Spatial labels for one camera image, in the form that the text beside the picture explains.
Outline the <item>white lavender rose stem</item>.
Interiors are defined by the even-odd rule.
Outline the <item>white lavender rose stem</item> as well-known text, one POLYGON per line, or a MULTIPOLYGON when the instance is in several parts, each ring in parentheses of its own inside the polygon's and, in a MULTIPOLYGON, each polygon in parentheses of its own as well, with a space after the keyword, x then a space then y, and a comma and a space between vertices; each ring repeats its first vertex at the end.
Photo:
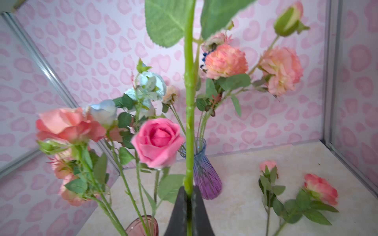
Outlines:
POLYGON ((87 117, 97 121, 105 129, 109 129, 117 118, 117 107, 113 100, 104 100, 86 108, 87 117))

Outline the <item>large pink peony stem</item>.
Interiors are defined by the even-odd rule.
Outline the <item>large pink peony stem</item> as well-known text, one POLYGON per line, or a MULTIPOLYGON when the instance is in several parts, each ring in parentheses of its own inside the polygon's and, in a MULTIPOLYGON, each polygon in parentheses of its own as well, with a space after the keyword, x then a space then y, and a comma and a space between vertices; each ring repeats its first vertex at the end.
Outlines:
POLYGON ((125 236, 111 206, 107 172, 108 158, 90 148, 90 142, 105 137, 106 129, 82 108, 58 108, 39 114, 37 143, 49 155, 57 179, 62 180, 59 195, 72 206, 97 202, 119 235, 125 236))

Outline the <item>dark blue rose stem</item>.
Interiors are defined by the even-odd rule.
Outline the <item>dark blue rose stem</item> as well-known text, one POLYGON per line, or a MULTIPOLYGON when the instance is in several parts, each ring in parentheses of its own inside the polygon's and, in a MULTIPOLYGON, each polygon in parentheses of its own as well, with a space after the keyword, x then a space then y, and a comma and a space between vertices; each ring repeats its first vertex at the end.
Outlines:
POLYGON ((205 67, 206 57, 208 56, 208 53, 203 53, 202 55, 203 55, 203 57, 202 57, 202 63, 200 65, 200 69, 203 70, 203 68, 205 67))

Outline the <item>salmon pink rose stem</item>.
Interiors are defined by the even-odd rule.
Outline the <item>salmon pink rose stem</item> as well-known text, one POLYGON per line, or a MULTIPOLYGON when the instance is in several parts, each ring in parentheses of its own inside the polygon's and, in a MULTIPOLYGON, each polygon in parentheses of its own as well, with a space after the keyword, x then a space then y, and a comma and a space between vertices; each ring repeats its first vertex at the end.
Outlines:
POLYGON ((195 93, 199 56, 194 55, 194 19, 196 1, 145 1, 145 23, 150 39, 158 46, 170 48, 184 41, 186 88, 186 175, 183 187, 188 200, 187 235, 191 230, 191 197, 194 191, 195 93))

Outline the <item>peach carnation flower stem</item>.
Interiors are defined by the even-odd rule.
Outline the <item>peach carnation flower stem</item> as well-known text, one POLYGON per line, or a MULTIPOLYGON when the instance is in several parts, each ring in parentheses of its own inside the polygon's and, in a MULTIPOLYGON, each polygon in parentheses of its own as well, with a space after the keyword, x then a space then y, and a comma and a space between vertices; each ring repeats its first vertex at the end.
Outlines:
POLYGON ((186 135, 186 129, 174 106, 177 99, 178 99, 178 90, 174 86, 168 86, 166 88, 165 95, 162 97, 162 112, 167 113, 168 110, 171 110, 176 120, 178 121, 183 134, 186 135))

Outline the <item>magenta rose flower stem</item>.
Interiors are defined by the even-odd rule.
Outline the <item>magenta rose flower stem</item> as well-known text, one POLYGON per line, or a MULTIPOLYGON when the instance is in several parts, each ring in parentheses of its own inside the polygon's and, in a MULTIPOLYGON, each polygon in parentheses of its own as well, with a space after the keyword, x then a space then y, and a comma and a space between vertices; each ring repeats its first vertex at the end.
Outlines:
POLYGON ((131 144, 138 163, 161 171, 176 162, 177 151, 184 141, 180 125, 167 118, 157 118, 144 122, 131 144))

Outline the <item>red pink rose stem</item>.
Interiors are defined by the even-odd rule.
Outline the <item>red pink rose stem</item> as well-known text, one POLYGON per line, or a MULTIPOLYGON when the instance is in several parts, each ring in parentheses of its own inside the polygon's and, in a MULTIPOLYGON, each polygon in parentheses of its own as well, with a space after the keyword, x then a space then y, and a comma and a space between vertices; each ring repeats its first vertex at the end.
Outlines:
POLYGON ((294 199, 285 202, 275 198, 270 204, 280 222, 274 235, 278 236, 286 225, 296 224, 303 217, 319 225, 331 226, 332 223, 323 214, 324 211, 338 213, 337 190, 324 178, 315 174, 306 174, 303 187, 294 199))

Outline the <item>red glass vase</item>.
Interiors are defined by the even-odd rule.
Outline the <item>red glass vase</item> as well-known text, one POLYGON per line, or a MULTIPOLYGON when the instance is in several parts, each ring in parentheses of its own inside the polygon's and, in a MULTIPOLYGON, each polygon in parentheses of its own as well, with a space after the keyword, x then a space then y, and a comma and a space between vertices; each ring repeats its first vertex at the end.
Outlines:
MULTIPOLYGON (((145 223, 146 226, 151 230, 152 236, 159 236, 159 229, 158 229, 158 222, 157 220, 152 217, 151 215, 147 215, 147 222, 145 223)), ((128 236, 146 236, 147 233, 143 227, 143 222, 137 218, 134 220, 127 228, 126 233, 128 236)))

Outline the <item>pink carnation flower stem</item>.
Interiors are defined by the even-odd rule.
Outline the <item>pink carnation flower stem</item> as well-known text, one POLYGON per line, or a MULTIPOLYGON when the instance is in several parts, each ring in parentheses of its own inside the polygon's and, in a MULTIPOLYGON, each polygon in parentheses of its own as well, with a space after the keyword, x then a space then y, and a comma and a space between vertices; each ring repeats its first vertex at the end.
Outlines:
POLYGON ((201 49, 204 53, 210 53, 220 45, 229 44, 232 42, 232 35, 227 35, 225 32, 218 32, 209 37, 201 45, 201 49))

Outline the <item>purple blue glass vase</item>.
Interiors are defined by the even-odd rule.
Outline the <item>purple blue glass vase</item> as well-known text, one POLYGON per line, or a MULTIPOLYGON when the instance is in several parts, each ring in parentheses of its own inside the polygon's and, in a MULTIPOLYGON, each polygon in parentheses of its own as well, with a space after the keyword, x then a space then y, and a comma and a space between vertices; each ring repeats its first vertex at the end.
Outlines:
POLYGON ((195 138, 194 180, 203 199, 212 200, 222 191, 222 181, 206 156, 207 143, 203 138, 195 138))

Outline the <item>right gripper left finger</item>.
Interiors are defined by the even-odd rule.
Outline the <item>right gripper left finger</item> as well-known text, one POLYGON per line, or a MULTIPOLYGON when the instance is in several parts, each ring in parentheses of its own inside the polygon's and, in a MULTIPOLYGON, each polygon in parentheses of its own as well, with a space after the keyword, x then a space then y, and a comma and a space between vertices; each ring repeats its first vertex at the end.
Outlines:
POLYGON ((185 188, 181 186, 164 236, 186 236, 188 222, 188 200, 185 188))

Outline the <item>coral pink rose stem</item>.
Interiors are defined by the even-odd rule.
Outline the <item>coral pink rose stem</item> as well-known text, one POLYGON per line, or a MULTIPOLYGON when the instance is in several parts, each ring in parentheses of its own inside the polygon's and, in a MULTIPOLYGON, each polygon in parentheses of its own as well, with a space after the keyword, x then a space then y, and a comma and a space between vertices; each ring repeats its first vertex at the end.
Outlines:
MULTIPOLYGON (((252 87, 259 92, 267 92, 278 98, 289 91, 295 91, 300 83, 304 69, 295 50, 277 46, 280 38, 289 37, 308 31, 310 27, 302 22, 304 8, 301 1, 291 4, 274 21, 275 38, 267 50, 259 57, 253 68, 249 68, 246 54, 231 44, 223 44, 208 53, 203 72, 206 76, 206 90, 209 95, 200 94, 196 98, 198 110, 202 111, 197 135, 204 137, 206 125, 216 115, 220 105, 231 99, 235 111, 241 116, 241 105, 238 94, 252 87)), ((227 32, 233 28, 233 22, 214 32, 227 32)), ((200 40, 200 46, 207 38, 200 40)))

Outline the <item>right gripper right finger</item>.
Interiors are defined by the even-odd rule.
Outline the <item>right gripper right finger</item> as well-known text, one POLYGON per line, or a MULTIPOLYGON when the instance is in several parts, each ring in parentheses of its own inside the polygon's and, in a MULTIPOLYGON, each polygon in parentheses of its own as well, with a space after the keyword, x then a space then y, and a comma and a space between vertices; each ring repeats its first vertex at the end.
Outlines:
POLYGON ((201 191, 198 186, 194 186, 194 191, 191 197, 191 210, 192 236, 214 236, 201 191))

